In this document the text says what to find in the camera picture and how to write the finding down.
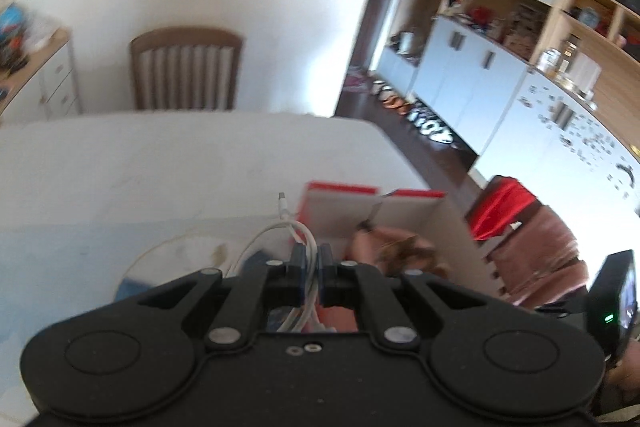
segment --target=red cloth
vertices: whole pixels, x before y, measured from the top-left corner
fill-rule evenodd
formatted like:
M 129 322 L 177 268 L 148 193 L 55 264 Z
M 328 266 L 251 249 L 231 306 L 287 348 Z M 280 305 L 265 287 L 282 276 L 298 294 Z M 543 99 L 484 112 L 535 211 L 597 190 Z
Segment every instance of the red cloth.
M 480 202 L 469 219 L 469 228 L 476 241 L 485 241 L 504 233 L 516 221 L 516 216 L 536 201 L 514 178 L 504 178 L 500 185 Z

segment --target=silver rivet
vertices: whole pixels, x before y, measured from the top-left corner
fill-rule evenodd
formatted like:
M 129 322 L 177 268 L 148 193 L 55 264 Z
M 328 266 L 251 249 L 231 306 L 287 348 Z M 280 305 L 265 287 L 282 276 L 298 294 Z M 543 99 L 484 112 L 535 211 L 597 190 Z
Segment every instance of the silver rivet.
M 405 326 L 394 326 L 385 330 L 385 338 L 394 344 L 408 344 L 412 342 L 418 334 Z
M 233 344 L 240 340 L 242 334 L 236 328 L 216 328 L 209 331 L 209 340 L 216 344 Z
M 305 351 L 308 353 L 318 353 L 322 351 L 322 346 L 320 344 L 305 344 Z
M 291 355 L 292 357 L 301 357 L 305 354 L 305 350 L 300 346 L 289 346 L 284 350 L 287 355 Z

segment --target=white table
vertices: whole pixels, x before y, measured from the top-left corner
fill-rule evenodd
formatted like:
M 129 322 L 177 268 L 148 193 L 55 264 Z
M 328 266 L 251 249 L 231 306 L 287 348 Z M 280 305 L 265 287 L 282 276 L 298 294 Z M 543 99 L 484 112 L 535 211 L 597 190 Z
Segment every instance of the white table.
M 135 259 L 124 237 L 143 248 L 154 234 L 171 238 L 181 223 L 274 216 L 279 192 L 294 210 L 312 180 L 425 188 L 372 124 L 241 112 L 3 127 L 0 175 L 0 314 L 8 315 L 0 317 L 0 377 L 14 379 L 0 380 L 0 427 L 33 413 L 15 381 L 21 344 L 55 317 L 108 301 Z M 68 259 L 71 240 L 88 254 Z

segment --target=dark floor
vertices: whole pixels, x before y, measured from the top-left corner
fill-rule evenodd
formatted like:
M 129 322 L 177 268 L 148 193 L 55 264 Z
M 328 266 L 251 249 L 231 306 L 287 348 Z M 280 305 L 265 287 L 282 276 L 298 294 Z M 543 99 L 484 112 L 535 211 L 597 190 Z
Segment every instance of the dark floor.
M 467 171 L 474 156 L 420 135 L 396 111 L 382 106 L 366 92 L 342 92 L 335 116 L 358 118 L 376 124 L 398 147 L 434 190 L 448 192 L 460 211 L 466 212 L 480 188 Z

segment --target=chair backrest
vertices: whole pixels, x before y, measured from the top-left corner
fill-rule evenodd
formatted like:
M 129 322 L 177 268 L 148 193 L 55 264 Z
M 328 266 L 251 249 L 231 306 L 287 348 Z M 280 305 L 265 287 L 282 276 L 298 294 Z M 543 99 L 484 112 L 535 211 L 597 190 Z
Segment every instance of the chair backrest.
M 228 109 L 236 103 L 242 38 L 202 26 L 159 28 L 131 41 L 138 109 Z

